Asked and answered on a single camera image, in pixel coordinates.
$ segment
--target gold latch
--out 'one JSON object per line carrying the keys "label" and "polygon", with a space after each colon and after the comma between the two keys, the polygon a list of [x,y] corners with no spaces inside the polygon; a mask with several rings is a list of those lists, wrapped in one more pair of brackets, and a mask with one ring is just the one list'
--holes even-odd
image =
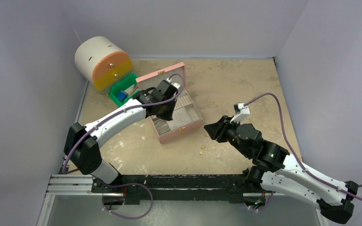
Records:
{"label": "gold latch", "polygon": [[183,133],[182,131],[183,131],[184,129],[185,129],[185,126],[182,127],[182,128],[179,128],[178,131],[182,134],[182,133]]}

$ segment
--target white wall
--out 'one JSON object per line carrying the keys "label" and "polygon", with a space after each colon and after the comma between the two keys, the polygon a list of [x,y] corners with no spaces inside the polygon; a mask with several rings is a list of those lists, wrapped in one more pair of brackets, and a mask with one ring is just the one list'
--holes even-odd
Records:
{"label": "white wall", "polygon": [[304,161],[362,184],[362,1],[310,0],[277,68]]}
{"label": "white wall", "polygon": [[132,57],[273,57],[308,0],[62,0],[80,39]]}
{"label": "white wall", "polygon": [[0,0],[0,225],[35,225],[84,78],[58,0]]}

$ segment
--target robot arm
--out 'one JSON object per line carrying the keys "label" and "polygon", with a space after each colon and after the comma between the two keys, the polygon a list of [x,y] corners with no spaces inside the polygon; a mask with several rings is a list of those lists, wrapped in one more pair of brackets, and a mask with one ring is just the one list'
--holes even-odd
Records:
{"label": "robot arm", "polygon": [[91,130],[92,132],[74,150],[70,160],[82,174],[91,174],[106,184],[113,183],[120,173],[102,159],[99,148],[121,130],[149,116],[172,120],[176,100],[165,104],[156,103],[169,100],[180,92],[180,87],[180,84],[171,83],[171,79],[163,80],[157,88],[141,90],[126,104],[99,120],[85,126],[73,124],[67,134],[65,154],[69,155],[73,146]]}
{"label": "robot arm", "polygon": [[[234,105],[234,117],[223,116],[217,123],[205,125],[212,140],[229,142],[242,155],[252,159],[254,166],[249,170],[246,181],[250,186],[279,192],[302,200],[317,209],[326,218],[341,224],[352,216],[354,205],[351,196],[341,190],[357,194],[355,182],[342,182],[330,178],[305,165],[303,169],[289,152],[262,138],[262,133],[252,124],[240,124],[249,115],[247,106]],[[325,185],[311,177],[306,171],[339,188]]]}

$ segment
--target green container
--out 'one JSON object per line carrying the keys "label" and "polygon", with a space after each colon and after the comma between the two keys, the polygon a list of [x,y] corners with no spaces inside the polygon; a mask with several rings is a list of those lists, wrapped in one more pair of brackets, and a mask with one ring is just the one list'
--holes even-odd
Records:
{"label": "green container", "polygon": [[117,84],[115,84],[112,87],[112,89],[110,90],[110,93],[109,93],[109,97],[117,104],[117,106],[119,106],[119,107],[123,106],[125,103],[127,103],[127,101],[129,99],[132,98],[132,96],[134,96],[135,94],[137,94],[139,92],[139,89],[137,89],[131,96],[127,97],[124,101],[120,101],[119,99],[117,99],[117,94],[120,91],[124,91],[132,85],[137,85],[137,81],[136,81],[137,78],[138,78],[138,76],[136,74],[132,73],[132,74],[128,75],[127,78],[121,80],[120,82],[118,82]]}

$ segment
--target black mounting bar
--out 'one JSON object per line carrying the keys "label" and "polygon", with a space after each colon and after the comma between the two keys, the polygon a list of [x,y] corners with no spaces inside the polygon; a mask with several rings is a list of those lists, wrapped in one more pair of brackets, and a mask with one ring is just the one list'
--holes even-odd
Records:
{"label": "black mounting bar", "polygon": [[[118,184],[140,183],[150,189],[155,200],[228,201],[252,205],[244,193],[262,193],[261,188],[249,187],[246,174],[222,175],[120,175]],[[121,188],[108,188],[99,179],[94,180],[93,193],[122,193]],[[124,193],[126,205],[138,205],[150,200],[140,186],[128,186]]]}

